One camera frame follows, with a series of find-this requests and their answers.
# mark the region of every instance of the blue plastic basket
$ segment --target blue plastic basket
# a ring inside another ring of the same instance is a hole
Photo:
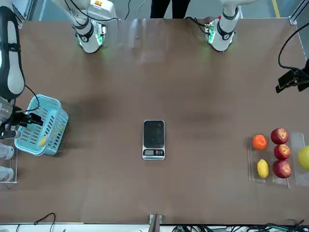
[[[64,129],[68,123],[69,116],[61,108],[61,103],[44,95],[37,95],[40,107],[32,111],[42,117],[43,126],[29,124],[26,128],[19,127],[21,135],[15,139],[15,146],[22,151],[29,152],[35,156],[42,154],[55,155],[58,151]],[[32,98],[29,109],[38,106],[35,97]]]

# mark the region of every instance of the yellow object in basket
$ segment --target yellow object in basket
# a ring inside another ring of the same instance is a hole
[[[41,141],[39,142],[39,146],[44,146],[44,145],[45,145],[45,142],[46,142],[46,139],[47,139],[47,137],[44,136],[44,137],[41,139]]]

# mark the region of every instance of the brown table surface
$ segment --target brown table surface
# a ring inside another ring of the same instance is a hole
[[[1,222],[309,223],[308,188],[249,181],[246,136],[309,131],[309,93],[277,94],[288,19],[242,19],[225,53],[188,20],[111,23],[86,54],[64,22],[21,30],[27,84],[62,102],[70,120],[54,157],[20,152],[19,184],[0,192]],[[298,36],[282,62],[304,67]],[[26,107],[25,90],[17,105]],[[145,119],[166,122],[166,159],[141,158]]]

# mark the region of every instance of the fruit tray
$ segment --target fruit tray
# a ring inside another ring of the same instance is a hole
[[[14,170],[14,176],[9,182],[0,182],[0,190],[2,187],[9,188],[13,186],[13,184],[17,184],[17,156],[18,156],[18,149],[14,145],[14,140],[0,140],[0,143],[5,145],[10,145],[14,148],[14,155],[10,159],[0,159],[0,166],[6,168],[12,168]]]
[[[250,181],[257,181],[257,182],[261,182],[261,183],[266,183],[266,184],[283,185],[283,186],[286,186],[288,188],[295,186],[294,160],[293,160],[293,157],[295,157],[295,155],[293,155],[293,154],[296,153],[296,155],[297,155],[297,152],[299,150],[295,151],[295,149],[293,149],[293,146],[291,146],[291,141],[294,140],[294,133],[293,132],[290,133],[290,139],[286,143],[286,145],[290,148],[290,151],[291,151],[291,155],[287,159],[287,161],[290,163],[290,165],[292,167],[292,173],[288,178],[279,178],[273,173],[272,165],[273,165],[274,162],[277,161],[277,158],[274,155],[274,147],[276,146],[276,144],[274,144],[269,139],[268,135],[263,134],[266,138],[267,146],[264,150],[256,150],[256,149],[253,148],[253,145],[252,145],[253,144],[253,137],[255,135],[256,134],[247,136],[249,180]],[[258,172],[257,172],[257,163],[261,159],[264,159],[268,164],[269,174],[266,178],[261,178],[259,176]]]
[[[293,150],[295,151],[294,153],[291,153],[291,156],[293,156],[294,159],[294,175],[296,185],[309,186],[309,171],[303,169],[300,166],[297,158],[299,150],[305,146],[303,133],[299,132],[293,133],[293,137],[291,138],[291,144]]]

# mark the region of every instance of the orange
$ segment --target orange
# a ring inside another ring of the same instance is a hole
[[[267,145],[266,138],[262,134],[256,134],[252,139],[252,144],[256,150],[263,150]]]

